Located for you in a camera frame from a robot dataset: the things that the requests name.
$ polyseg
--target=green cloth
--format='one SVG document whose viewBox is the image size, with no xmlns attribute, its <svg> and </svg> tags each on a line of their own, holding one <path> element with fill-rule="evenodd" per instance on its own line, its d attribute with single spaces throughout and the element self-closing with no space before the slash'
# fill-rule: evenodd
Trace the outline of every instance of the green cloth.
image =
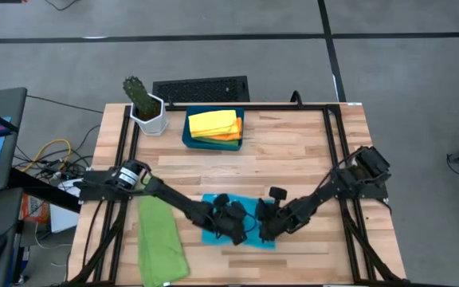
<svg viewBox="0 0 459 287">
<path fill-rule="evenodd" d="M 232 145 L 232 146 L 238 145 L 238 140 L 213 140 L 213 139 L 207 139 L 204 137 L 198 137 L 194 139 L 202 141 L 204 143 L 209 143 L 209 144 L 224 144 L 224 145 Z"/>
<path fill-rule="evenodd" d="M 138 197 L 138 263 L 146 287 L 189 275 L 171 207 L 152 196 Z"/>
</svg>

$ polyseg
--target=gray carpet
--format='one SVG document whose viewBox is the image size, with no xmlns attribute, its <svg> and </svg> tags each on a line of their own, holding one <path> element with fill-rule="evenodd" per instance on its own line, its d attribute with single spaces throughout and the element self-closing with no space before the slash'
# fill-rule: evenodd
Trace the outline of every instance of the gray carpet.
<svg viewBox="0 0 459 287">
<path fill-rule="evenodd" d="M 51 0 L 58 6 L 67 0 Z M 327 0 L 333 33 L 459 32 L 459 1 Z M 322 33 L 314 0 L 81 0 L 0 5 L 0 37 Z M 459 38 L 336 40 L 348 101 L 363 102 L 375 146 L 392 165 L 390 204 L 408 277 L 459 285 Z M 0 45 L 0 88 L 94 109 L 127 101 L 128 75 L 153 81 L 246 75 L 251 101 L 334 101 L 324 40 Z M 28 99 L 19 146 L 78 145 L 100 115 Z M 84 147 L 93 153 L 96 132 Z M 34 229 L 26 229 L 27 238 Z M 49 244 L 72 240 L 53 235 Z M 34 247 L 27 286 L 58 283 L 69 248 Z"/>
</svg>

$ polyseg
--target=yellow cloth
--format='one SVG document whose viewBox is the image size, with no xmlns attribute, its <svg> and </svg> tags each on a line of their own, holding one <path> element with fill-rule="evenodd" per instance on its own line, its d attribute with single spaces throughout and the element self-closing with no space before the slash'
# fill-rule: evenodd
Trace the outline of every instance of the yellow cloth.
<svg viewBox="0 0 459 287">
<path fill-rule="evenodd" d="M 227 133 L 223 135 L 216 135 L 216 136 L 205 136 L 207 139 L 212 140 L 239 140 L 242 138 L 242 118 L 237 118 L 237 126 L 238 132 L 234 133 Z"/>
<path fill-rule="evenodd" d="M 208 134 L 221 134 L 232 132 L 232 127 L 237 121 L 235 110 L 221 110 L 203 112 L 189 116 L 190 133 L 207 132 Z"/>
</svg>

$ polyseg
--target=yellow cable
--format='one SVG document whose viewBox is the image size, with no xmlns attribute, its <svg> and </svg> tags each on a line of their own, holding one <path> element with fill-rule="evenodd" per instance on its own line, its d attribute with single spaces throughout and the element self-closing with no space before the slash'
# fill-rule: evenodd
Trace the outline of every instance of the yellow cable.
<svg viewBox="0 0 459 287">
<path fill-rule="evenodd" d="M 49 147 L 51 144 L 60 143 L 60 142 L 66 143 L 67 146 L 69 147 L 69 152 L 67 153 L 67 156 L 65 157 L 65 160 L 63 161 L 63 163 L 58 168 L 58 170 L 60 171 L 61 168 L 65 167 L 65 163 L 69 160 L 69 157 L 72 154 L 72 147 L 70 146 L 70 142 L 68 140 L 65 140 L 65 139 L 53 140 L 53 141 L 47 143 L 45 146 L 41 147 L 40 151 L 38 151 L 37 155 L 35 155 L 35 158 L 33 159 L 33 161 L 31 163 L 29 163 L 27 167 L 24 167 L 23 169 L 21 169 L 21 171 L 22 172 L 27 172 L 37 162 L 37 159 L 40 158 L 40 155 L 44 152 L 44 150 L 47 147 Z"/>
</svg>

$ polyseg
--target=potted cactus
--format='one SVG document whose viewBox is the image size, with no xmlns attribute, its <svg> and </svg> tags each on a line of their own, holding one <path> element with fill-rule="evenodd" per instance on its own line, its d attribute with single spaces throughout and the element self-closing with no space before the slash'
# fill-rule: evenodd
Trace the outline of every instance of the potted cactus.
<svg viewBox="0 0 459 287">
<path fill-rule="evenodd" d="M 131 118 L 145 135 L 160 136 L 169 124 L 164 101 L 147 92 L 139 78 L 124 81 L 124 91 L 132 101 Z"/>
</svg>

